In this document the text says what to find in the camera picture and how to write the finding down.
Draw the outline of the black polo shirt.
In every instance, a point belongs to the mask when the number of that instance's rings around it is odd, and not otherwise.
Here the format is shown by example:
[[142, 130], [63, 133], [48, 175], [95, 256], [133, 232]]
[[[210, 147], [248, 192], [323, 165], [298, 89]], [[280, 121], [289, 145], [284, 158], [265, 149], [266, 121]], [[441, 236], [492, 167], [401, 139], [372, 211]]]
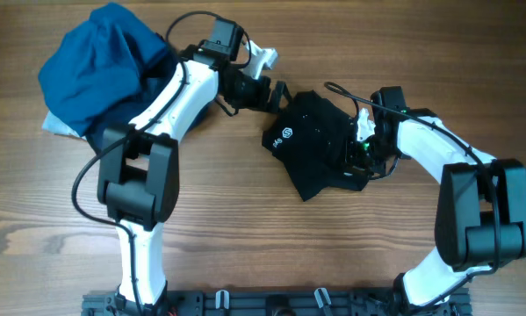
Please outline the black polo shirt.
[[302, 200], [327, 187], [362, 190], [368, 177], [346, 173], [343, 150], [352, 117], [315, 91], [299, 92], [263, 132], [262, 146], [281, 161]]

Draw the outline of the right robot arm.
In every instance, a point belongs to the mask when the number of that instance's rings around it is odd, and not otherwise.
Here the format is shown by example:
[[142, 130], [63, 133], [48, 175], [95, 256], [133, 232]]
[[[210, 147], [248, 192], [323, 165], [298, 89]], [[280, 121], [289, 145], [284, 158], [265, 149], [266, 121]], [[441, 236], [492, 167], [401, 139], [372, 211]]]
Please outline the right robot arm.
[[479, 151], [428, 109], [407, 106], [401, 87], [384, 87], [356, 115], [345, 147], [348, 175], [379, 180], [389, 160], [413, 159], [439, 184], [435, 248], [396, 277], [392, 314], [433, 312], [477, 276], [526, 257], [526, 169]]

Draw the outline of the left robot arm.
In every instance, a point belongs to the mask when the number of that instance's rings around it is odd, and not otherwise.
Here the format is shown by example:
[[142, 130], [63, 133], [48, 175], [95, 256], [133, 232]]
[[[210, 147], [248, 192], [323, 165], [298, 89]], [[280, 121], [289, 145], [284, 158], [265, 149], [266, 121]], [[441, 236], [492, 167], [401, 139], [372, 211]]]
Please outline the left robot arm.
[[123, 276], [103, 299], [87, 296], [84, 315], [170, 315], [162, 267], [162, 232], [180, 189], [179, 144], [217, 97], [235, 111], [277, 113], [285, 83], [270, 87], [264, 70], [278, 61], [234, 21], [216, 18], [209, 39], [172, 52], [174, 75], [126, 125], [104, 131], [97, 184], [119, 234]]

